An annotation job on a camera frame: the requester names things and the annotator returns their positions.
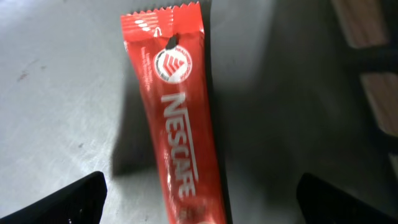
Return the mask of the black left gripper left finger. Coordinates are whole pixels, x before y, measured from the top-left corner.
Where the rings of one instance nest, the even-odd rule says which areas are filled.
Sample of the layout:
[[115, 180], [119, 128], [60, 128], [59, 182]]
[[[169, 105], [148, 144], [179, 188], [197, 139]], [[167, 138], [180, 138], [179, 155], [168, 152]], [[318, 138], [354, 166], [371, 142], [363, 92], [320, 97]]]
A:
[[104, 174], [95, 171], [1, 218], [1, 224], [99, 224], [107, 196]]

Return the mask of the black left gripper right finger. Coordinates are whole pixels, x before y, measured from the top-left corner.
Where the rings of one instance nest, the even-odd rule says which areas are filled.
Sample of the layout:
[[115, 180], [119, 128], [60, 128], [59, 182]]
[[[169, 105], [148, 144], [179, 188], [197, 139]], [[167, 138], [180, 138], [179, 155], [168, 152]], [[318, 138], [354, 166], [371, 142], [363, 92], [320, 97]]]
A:
[[306, 223], [397, 224], [396, 218], [309, 173], [301, 176], [296, 198]]

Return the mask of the red Nescafe coffee stick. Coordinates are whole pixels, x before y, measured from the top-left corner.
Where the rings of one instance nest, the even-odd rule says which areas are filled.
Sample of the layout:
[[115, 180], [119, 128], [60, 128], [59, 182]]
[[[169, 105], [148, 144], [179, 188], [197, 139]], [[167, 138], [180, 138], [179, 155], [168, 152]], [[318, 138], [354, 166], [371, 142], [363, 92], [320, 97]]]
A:
[[170, 223], [226, 223], [198, 2], [121, 17]]

